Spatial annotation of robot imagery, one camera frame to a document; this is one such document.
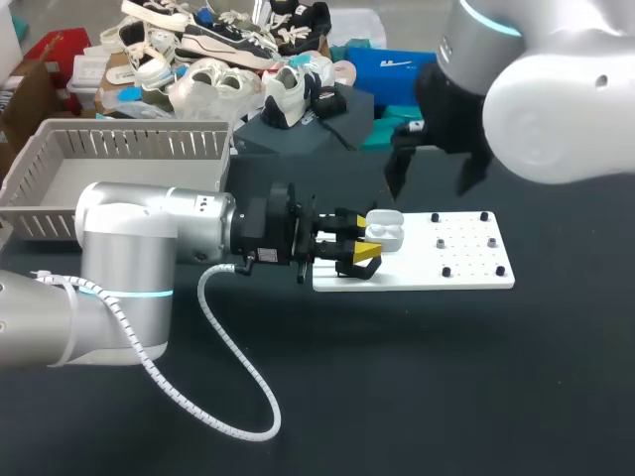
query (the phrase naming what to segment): gray plastic basket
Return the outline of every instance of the gray plastic basket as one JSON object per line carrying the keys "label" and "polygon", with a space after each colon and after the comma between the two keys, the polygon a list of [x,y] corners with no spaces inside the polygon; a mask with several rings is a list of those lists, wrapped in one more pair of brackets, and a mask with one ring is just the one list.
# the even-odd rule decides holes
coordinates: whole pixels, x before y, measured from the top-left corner
{"label": "gray plastic basket", "polygon": [[96,181],[222,191],[227,129],[223,122],[50,119],[4,179],[0,218],[24,240],[70,241],[77,200]]}

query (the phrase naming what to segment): white spiral cable wrap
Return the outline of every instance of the white spiral cable wrap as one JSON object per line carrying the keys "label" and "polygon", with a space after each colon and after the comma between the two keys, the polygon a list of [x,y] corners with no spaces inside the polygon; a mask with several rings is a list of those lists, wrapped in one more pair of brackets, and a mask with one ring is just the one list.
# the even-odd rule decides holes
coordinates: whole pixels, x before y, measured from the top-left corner
{"label": "white spiral cable wrap", "polygon": [[[209,306],[207,305],[207,302],[205,301],[205,285],[207,281],[209,280],[209,278],[217,273],[234,273],[234,272],[235,272],[234,265],[217,265],[205,271],[200,277],[200,280],[198,281],[198,288],[197,288],[198,302],[200,303],[200,307],[202,308],[202,311],[205,314],[205,317],[207,317],[207,319],[209,320],[213,328],[216,330],[216,332],[218,332],[218,335],[220,335],[220,338],[222,338],[222,340],[225,342],[225,344],[227,344],[229,349],[234,353],[236,357],[238,357],[238,360],[240,360],[240,362],[245,366],[247,371],[256,380],[256,382],[258,383],[262,391],[265,393],[265,396],[267,397],[269,404],[271,405],[271,410],[274,414],[274,422],[268,431],[265,431],[262,433],[254,433],[251,431],[243,431],[241,429],[234,428],[233,426],[230,426],[220,421],[219,419],[214,418],[213,416],[204,412],[202,409],[200,409],[195,404],[193,404],[190,400],[188,400],[185,396],[183,396],[177,389],[175,389],[170,382],[168,382],[168,380],[161,374],[159,369],[157,369],[154,362],[150,359],[150,357],[148,357],[148,354],[146,354],[146,351],[144,350],[143,346],[139,342],[139,339],[137,338],[132,326],[130,325],[130,322],[126,318],[123,310],[121,310],[121,307],[118,304],[117,298],[111,296],[108,293],[108,291],[106,291],[101,286],[97,285],[96,283],[92,283],[91,281],[85,280],[84,278],[77,278],[74,276],[64,276],[63,279],[71,283],[73,286],[77,286],[80,288],[87,288],[88,290],[91,290],[93,293],[95,293],[95,295],[99,299],[101,299],[101,301],[108,307],[108,309],[110,309],[112,314],[120,323],[121,328],[126,334],[126,337],[130,341],[130,345],[132,345],[132,348],[135,350],[135,352],[139,356],[139,360],[141,361],[141,364],[143,365],[144,369],[146,369],[146,372],[148,373],[148,375],[150,375],[150,378],[152,378],[152,380],[155,381],[155,383],[159,386],[159,388],[161,388],[161,390],[163,390],[165,394],[168,397],[170,397],[172,401],[175,402],[179,407],[184,409],[186,412],[188,412],[190,415],[192,415],[196,419],[199,419],[203,423],[207,424],[208,426],[211,426],[212,428],[217,429],[218,431],[221,431],[234,438],[242,439],[246,441],[255,441],[255,442],[267,441],[273,438],[276,434],[278,434],[278,431],[280,430],[280,426],[282,423],[282,416],[280,414],[280,407],[278,406],[278,402],[276,401],[276,398],[274,397],[274,394],[269,388],[269,386],[267,385],[267,383],[260,376],[260,374],[254,368],[254,366],[251,365],[251,363],[247,360],[247,358],[240,351],[240,349],[238,349],[236,344],[227,335],[227,333],[224,331],[220,323],[216,320],[216,318],[212,314],[211,310],[209,309]],[[46,276],[46,275],[44,275],[42,278],[38,278],[38,281],[48,285],[55,285],[59,283],[58,279],[51,276]]]}

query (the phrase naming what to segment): screw hole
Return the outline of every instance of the screw hole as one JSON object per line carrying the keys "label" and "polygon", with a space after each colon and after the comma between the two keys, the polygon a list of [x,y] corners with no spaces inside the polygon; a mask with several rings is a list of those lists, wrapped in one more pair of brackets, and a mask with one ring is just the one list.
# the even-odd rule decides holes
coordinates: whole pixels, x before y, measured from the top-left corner
{"label": "screw hole", "polygon": [[599,76],[595,80],[595,87],[597,89],[604,89],[607,85],[608,85],[608,76],[606,74]]}

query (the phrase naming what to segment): white plate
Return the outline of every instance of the white plate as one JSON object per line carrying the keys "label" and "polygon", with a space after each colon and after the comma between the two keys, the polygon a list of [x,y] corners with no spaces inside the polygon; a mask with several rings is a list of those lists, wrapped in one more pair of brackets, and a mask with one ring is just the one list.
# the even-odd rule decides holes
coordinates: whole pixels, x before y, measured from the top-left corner
{"label": "white plate", "polygon": [[[431,213],[404,214],[405,239],[401,250],[384,253],[382,265],[369,281],[338,278],[333,261],[316,260],[313,266],[314,289],[318,292],[381,292],[442,290],[508,290],[515,283],[496,216],[488,212],[439,213],[440,221],[432,221]],[[494,238],[496,246],[488,246]],[[320,233],[319,241],[332,241],[334,236]],[[437,241],[444,240],[444,248]],[[505,268],[497,276],[499,266]],[[443,269],[450,268],[450,276]]]}

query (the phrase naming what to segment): pile of shoes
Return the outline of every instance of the pile of shoes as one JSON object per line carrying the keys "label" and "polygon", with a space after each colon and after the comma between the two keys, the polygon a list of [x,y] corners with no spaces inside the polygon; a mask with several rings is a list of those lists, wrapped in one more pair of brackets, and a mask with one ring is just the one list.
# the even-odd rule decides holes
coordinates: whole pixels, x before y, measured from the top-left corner
{"label": "pile of shoes", "polygon": [[[258,97],[250,104],[264,107],[262,119],[281,129],[293,127],[319,102],[328,102],[317,107],[321,111],[343,112],[333,87],[336,82],[352,85],[355,69],[320,54],[327,51],[331,30],[328,6],[270,3],[271,16],[261,27],[249,15],[222,11],[209,1],[194,12],[176,0],[123,0],[121,11],[128,16],[103,32],[101,43],[110,53],[125,53],[135,82],[168,96],[178,116],[188,108],[208,107],[201,98],[211,96],[200,95],[205,87],[213,88],[225,108],[233,100],[239,110]],[[192,100],[194,94],[199,101]]]}

